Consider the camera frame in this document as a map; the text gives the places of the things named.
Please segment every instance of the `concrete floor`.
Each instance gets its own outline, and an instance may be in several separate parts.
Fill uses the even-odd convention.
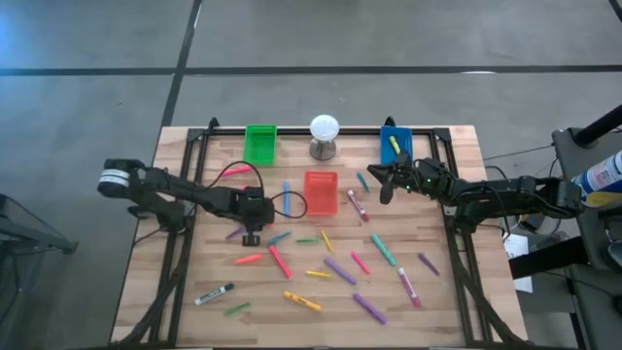
[[[0,0],[0,69],[174,68],[191,6]],[[188,67],[619,64],[621,33],[607,0],[205,0]],[[151,161],[172,81],[0,77],[0,193],[80,241],[73,256],[43,257],[15,326],[20,348],[107,342],[136,222],[96,183],[105,158]],[[390,115],[402,124],[475,124],[486,158],[547,145],[552,130],[593,121],[621,92],[620,71],[186,76],[172,124],[308,124],[322,113],[346,125]],[[547,149],[489,163],[515,176],[554,158]],[[543,332],[551,316],[526,312],[536,342],[567,344],[568,327]]]

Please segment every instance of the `marker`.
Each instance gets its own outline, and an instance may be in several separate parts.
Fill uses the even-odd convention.
[[[417,254],[417,257],[419,257],[419,260],[421,261],[421,263],[427,266],[432,271],[433,274],[435,274],[436,276],[440,276],[440,272],[438,272],[436,267],[434,267],[432,262],[428,260],[428,258],[423,253]]]
[[[281,266],[281,269],[283,270],[285,275],[288,277],[288,279],[292,278],[292,272],[290,271],[290,268],[285,264],[285,261],[283,260],[283,258],[281,258],[281,254],[279,254],[279,251],[276,250],[276,246],[271,245],[268,247],[268,249],[270,250],[270,253],[272,253],[272,256],[274,257],[274,259],[276,259],[276,262],[279,263],[279,265]]]
[[[312,238],[298,238],[296,243],[317,243],[320,241],[320,237],[312,237]]]
[[[288,291],[283,292],[283,297],[288,298],[291,301],[295,301],[297,303],[299,303],[300,305],[304,305],[312,310],[315,311],[322,311],[322,306],[320,306],[319,304],[315,303],[315,302],[311,302],[307,299],[305,299],[304,297],[299,297],[293,293],[290,293]]]
[[[367,213],[365,212],[365,210],[363,209],[363,207],[361,206],[357,198],[354,196],[354,191],[348,190],[347,194],[352,204],[354,204],[354,206],[357,207],[357,210],[359,211],[359,215],[361,215],[361,219],[363,219],[364,222],[368,222],[369,216],[367,215]]]
[[[290,194],[286,193],[290,190],[290,183],[289,182],[284,182],[283,183],[283,192],[285,192],[285,198],[283,199],[283,211],[285,212],[285,215],[290,216],[291,214],[291,210],[290,210]]]
[[[375,233],[372,234],[371,235],[371,240],[374,242],[376,247],[378,247],[378,249],[380,250],[382,255],[385,256],[385,259],[387,260],[387,262],[389,262],[389,265],[395,266],[397,264],[396,260],[393,258],[393,256],[391,255],[391,252],[389,252],[387,247],[385,247],[385,245],[382,244],[382,241],[380,240],[378,235],[375,234]]]
[[[365,178],[360,171],[357,173],[357,177],[359,178],[359,181],[361,182],[361,185],[363,185],[365,191],[369,193],[369,186],[367,185],[367,182],[365,181]]]
[[[367,265],[365,265],[363,260],[359,258],[359,255],[357,255],[357,252],[352,251],[352,259],[354,259],[354,261],[357,262],[357,264],[363,269],[363,271],[366,274],[371,274],[371,271],[369,271],[369,268],[367,268]]]
[[[330,244],[330,241],[328,240],[328,236],[324,233],[324,230],[320,229],[320,233],[322,234],[324,241],[327,243],[327,247],[330,250],[330,252],[334,253],[334,249],[332,249],[332,244]]]
[[[256,262],[256,261],[258,261],[261,258],[263,258],[263,254],[253,254],[251,256],[248,256],[248,257],[245,257],[245,258],[240,258],[240,259],[236,260],[235,264]]]
[[[335,272],[341,275],[341,277],[343,277],[346,281],[350,282],[351,285],[357,284],[357,279],[354,278],[354,276],[352,276],[350,273],[348,273],[348,271],[344,270],[341,266],[339,266],[337,262],[335,262],[333,259],[325,258],[324,263],[330,266]]]
[[[251,171],[251,170],[253,170],[253,168],[250,165],[244,165],[244,166],[240,166],[239,168],[225,170],[225,172],[223,173],[223,176],[240,174],[240,173]]]
[[[225,316],[231,316],[234,313],[236,313],[236,312],[238,312],[238,311],[240,311],[242,309],[245,309],[245,308],[247,308],[249,306],[251,306],[251,304],[249,302],[245,302],[243,304],[239,304],[237,306],[233,306],[230,309],[228,309],[227,311],[225,311]]]
[[[236,235],[246,232],[246,228],[245,227],[239,227],[237,228],[234,232],[230,233],[227,237],[225,237],[225,240],[229,240],[233,237],[235,237]]]
[[[352,297],[354,297],[354,300],[356,300],[362,307],[364,307],[371,314],[371,316],[375,317],[378,322],[383,325],[387,323],[387,318],[382,313],[380,313],[380,311],[376,310],[375,307],[371,306],[371,304],[363,299],[363,297],[361,297],[358,293],[352,294]]]
[[[304,273],[308,274],[309,276],[316,276],[316,277],[323,277],[323,278],[332,278],[332,275],[330,275],[328,273],[323,273],[323,272],[305,271]]]
[[[272,239],[270,239],[270,240],[268,241],[267,246],[269,247],[269,246],[271,246],[271,245],[275,245],[275,244],[277,244],[277,243],[278,243],[281,239],[283,239],[283,238],[285,238],[285,237],[289,236],[290,234],[292,234],[292,232],[291,232],[291,231],[287,231],[287,232],[285,232],[285,233],[283,233],[283,234],[279,234],[278,236],[272,237]]]
[[[394,151],[396,151],[396,154],[399,155],[399,145],[397,144],[397,140],[395,136],[389,136],[389,141],[391,141],[391,144],[393,145],[393,149]]]
[[[421,301],[419,301],[419,297],[417,297],[417,293],[415,293],[415,289],[412,288],[412,284],[408,281],[408,276],[406,276],[406,272],[404,272],[403,267],[400,267],[397,270],[397,274],[399,275],[399,279],[401,280],[401,284],[404,285],[408,296],[412,300],[412,303],[415,307],[421,307]]]
[[[228,284],[226,284],[226,285],[224,285],[224,286],[220,287],[220,288],[219,288],[219,289],[217,289],[216,291],[212,291],[212,292],[210,292],[210,293],[206,294],[206,295],[205,295],[205,296],[203,296],[203,297],[198,297],[198,298],[196,298],[196,299],[194,300],[194,303],[195,303],[196,305],[200,305],[200,304],[205,303],[205,302],[207,302],[207,301],[209,301],[209,300],[211,300],[211,299],[213,299],[213,298],[215,298],[215,297],[217,297],[217,296],[221,296],[221,295],[223,295],[226,291],[230,291],[230,290],[232,290],[232,289],[233,289],[233,283],[228,283]]]

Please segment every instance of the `spray can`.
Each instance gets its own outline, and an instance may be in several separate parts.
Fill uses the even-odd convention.
[[[622,204],[622,151],[572,178],[581,188],[583,203],[592,208]]]

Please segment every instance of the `wooden table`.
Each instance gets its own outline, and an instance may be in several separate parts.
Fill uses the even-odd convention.
[[[460,176],[471,181],[485,179],[474,127],[448,127]],[[162,130],[154,166],[167,167],[171,174],[179,174],[187,130],[186,127]],[[294,191],[302,193],[305,171],[336,171],[339,174],[338,214],[328,218],[307,216],[301,220],[277,216],[275,225],[264,229],[261,233],[263,244],[276,234],[293,231],[291,237],[278,244],[294,274],[293,279],[288,280],[263,244],[250,248],[242,247],[240,239],[225,241],[237,224],[199,210],[177,345],[383,347],[464,344],[438,204],[422,195],[404,191],[396,191],[390,205],[379,203],[380,184],[365,171],[368,164],[379,162],[377,136],[339,136],[336,157],[324,162],[309,156],[310,139],[310,136],[279,136],[275,166],[260,169],[266,195],[279,193],[286,180]],[[415,136],[413,143],[417,158],[430,156],[427,139]],[[241,159],[243,145],[242,136],[211,136],[203,183],[214,179],[225,165]],[[371,193],[363,191],[356,177],[357,171],[363,172]],[[257,183],[253,173],[221,181],[224,186]],[[350,189],[355,191],[367,210],[369,223],[362,222],[348,201],[346,191]],[[293,214],[298,213],[302,204],[295,197],[292,202]],[[275,204],[282,208],[281,199]],[[142,222],[137,237],[155,228],[155,221]],[[320,236],[320,228],[330,237],[334,254],[328,252],[324,243],[294,243],[299,237]],[[394,254],[398,266],[405,268],[420,295],[421,309],[412,306],[397,276],[397,269],[389,266],[371,242],[369,236],[373,232]],[[134,248],[111,340],[126,335],[153,301],[165,240],[165,234],[157,234]],[[474,234],[473,241],[488,300],[511,329],[526,338],[499,230],[482,227]],[[372,271],[371,275],[364,274],[352,260],[352,250],[363,258]],[[441,277],[434,276],[419,262],[417,253],[420,252],[435,264]],[[254,253],[264,253],[263,259],[247,265],[233,264],[236,259]],[[357,277],[358,285],[351,286],[338,276],[325,280],[304,274],[307,269],[332,273],[323,262],[327,256],[333,256]],[[234,290],[201,306],[194,305],[195,298],[228,282],[235,284]],[[286,290],[319,303],[324,310],[312,311],[283,298]],[[360,293],[380,309],[389,319],[388,324],[382,326],[367,314],[353,301],[353,292]],[[245,311],[229,317],[224,315],[225,310],[246,301],[252,306]],[[164,331],[168,329],[169,312],[170,307],[164,312]],[[471,319],[476,326],[474,313]]]

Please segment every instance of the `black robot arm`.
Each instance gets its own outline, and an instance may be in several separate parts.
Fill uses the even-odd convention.
[[[581,189],[557,178],[521,176],[468,182],[456,178],[442,162],[431,158],[411,162],[405,152],[394,163],[369,165],[367,170],[382,184],[380,202],[383,204],[391,201],[394,188],[403,188],[457,207],[453,225],[458,232],[473,233],[488,218],[542,213],[570,219],[583,211]]]
[[[160,225],[173,232],[186,228],[186,207],[158,193],[196,203],[209,213],[242,224],[248,232],[244,245],[259,245],[259,237],[253,232],[274,223],[274,203],[264,197],[261,187],[203,187],[136,159],[107,159],[97,190],[107,197],[133,201],[138,207],[130,208],[130,212],[154,213]]]

